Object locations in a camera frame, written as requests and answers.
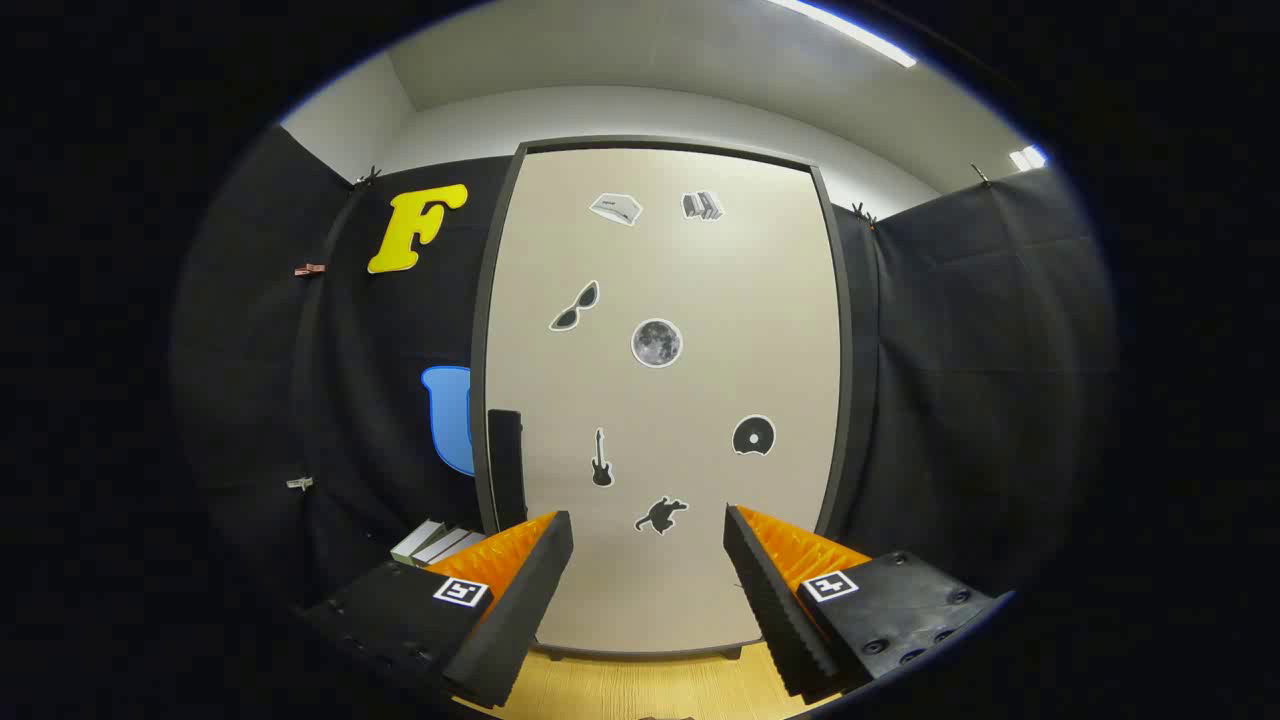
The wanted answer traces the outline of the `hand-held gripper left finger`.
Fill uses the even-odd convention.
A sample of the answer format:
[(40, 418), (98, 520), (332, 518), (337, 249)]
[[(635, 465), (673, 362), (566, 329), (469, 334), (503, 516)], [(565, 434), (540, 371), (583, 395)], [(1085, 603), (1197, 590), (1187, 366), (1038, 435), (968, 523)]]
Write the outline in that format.
[(387, 561), (306, 609), (334, 650), (434, 705), (506, 705), (573, 552), (548, 512), (425, 568)]

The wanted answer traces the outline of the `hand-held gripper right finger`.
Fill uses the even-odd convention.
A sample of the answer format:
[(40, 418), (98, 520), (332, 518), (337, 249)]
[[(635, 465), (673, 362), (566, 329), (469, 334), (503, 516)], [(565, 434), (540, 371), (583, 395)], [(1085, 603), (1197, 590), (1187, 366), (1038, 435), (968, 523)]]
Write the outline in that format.
[(742, 505), (724, 552), (785, 689), (808, 703), (906, 676), (1010, 602), (906, 551), (870, 557)]

